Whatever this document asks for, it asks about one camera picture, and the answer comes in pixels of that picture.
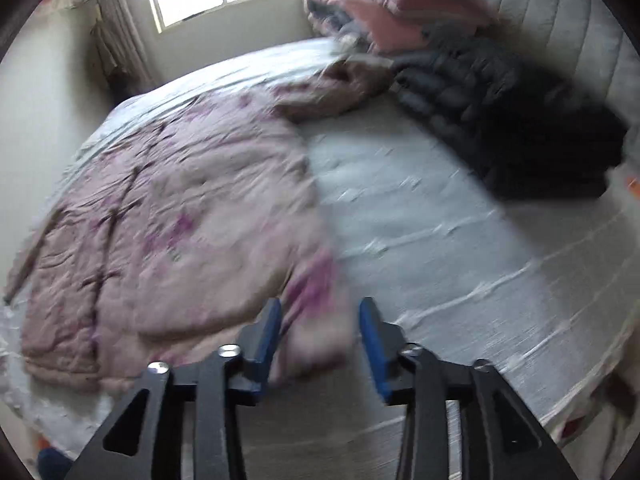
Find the wall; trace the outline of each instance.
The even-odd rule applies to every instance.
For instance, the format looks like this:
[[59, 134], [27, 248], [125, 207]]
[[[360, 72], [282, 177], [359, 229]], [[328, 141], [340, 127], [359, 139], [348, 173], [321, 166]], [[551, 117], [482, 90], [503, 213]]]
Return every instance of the wall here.
[[213, 9], [158, 33], [149, 0], [127, 0], [158, 82], [277, 44], [306, 40], [302, 0], [249, 0]]
[[93, 7], [32, 16], [0, 63], [0, 287], [32, 217], [111, 109]]

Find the bed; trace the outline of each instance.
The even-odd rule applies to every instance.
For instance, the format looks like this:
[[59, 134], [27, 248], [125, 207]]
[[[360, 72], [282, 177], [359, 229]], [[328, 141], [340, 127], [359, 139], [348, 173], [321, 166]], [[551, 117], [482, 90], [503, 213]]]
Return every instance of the bed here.
[[[505, 19], [507, 41], [560, 67], [632, 124], [640, 121], [640, 62], [602, 1], [489, 1]], [[331, 40], [274, 47], [129, 100], [87, 140], [59, 192], [119, 137], [204, 91], [297, 78], [338, 56]], [[558, 436], [573, 408], [617, 364], [638, 320], [640, 221], [625, 191], [626, 168], [612, 173], [596, 202], [512, 205], [485, 193], [386, 96], [306, 124], [300, 134], [354, 308], [360, 297], [373, 296], [386, 320], [439, 357], [493, 361]], [[27, 293], [28, 285], [0, 316], [0, 392], [30, 426], [76, 456], [113, 399], [25, 375], [18, 342]], [[346, 366], [273, 390], [239, 416], [252, 478], [395, 472], [402, 411], [376, 397], [361, 349]], [[452, 441], [455, 472], [455, 434]], [[185, 468], [188, 474], [188, 462]]]

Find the dark puffer jacket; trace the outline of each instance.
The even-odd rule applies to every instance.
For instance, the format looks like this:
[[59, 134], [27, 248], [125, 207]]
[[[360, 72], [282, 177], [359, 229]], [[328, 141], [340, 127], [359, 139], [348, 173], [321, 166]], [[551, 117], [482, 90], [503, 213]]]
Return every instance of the dark puffer jacket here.
[[392, 91], [502, 198], [595, 198], [622, 161], [626, 126], [555, 73], [449, 27], [396, 58]]

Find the gray curtain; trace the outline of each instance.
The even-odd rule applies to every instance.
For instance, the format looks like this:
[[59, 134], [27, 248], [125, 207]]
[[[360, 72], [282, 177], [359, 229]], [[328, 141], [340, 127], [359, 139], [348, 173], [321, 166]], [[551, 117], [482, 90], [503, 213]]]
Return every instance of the gray curtain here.
[[102, 69], [116, 100], [148, 92], [158, 85], [149, 68], [127, 0], [97, 0], [101, 19], [94, 28]]

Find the silver bolt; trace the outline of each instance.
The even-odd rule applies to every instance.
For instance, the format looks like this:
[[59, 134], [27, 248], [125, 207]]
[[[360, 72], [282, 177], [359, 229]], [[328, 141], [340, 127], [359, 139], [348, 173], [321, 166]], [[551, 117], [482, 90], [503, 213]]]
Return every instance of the silver bolt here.
[[162, 361], [156, 361], [155, 363], [151, 363], [148, 367], [146, 367], [153, 374], [165, 374], [169, 371], [169, 365], [167, 363], [163, 363]]
[[402, 355], [406, 357], [416, 357], [422, 352], [422, 347], [416, 343], [409, 343], [402, 349]]
[[491, 371], [491, 368], [493, 367], [494, 366], [491, 364], [491, 362], [487, 361], [486, 359], [478, 359], [478, 361], [474, 363], [474, 368], [479, 372], [482, 372], [483, 374], [489, 373]]
[[238, 345], [222, 345], [218, 348], [218, 355], [220, 357], [236, 357], [239, 356], [242, 350]]

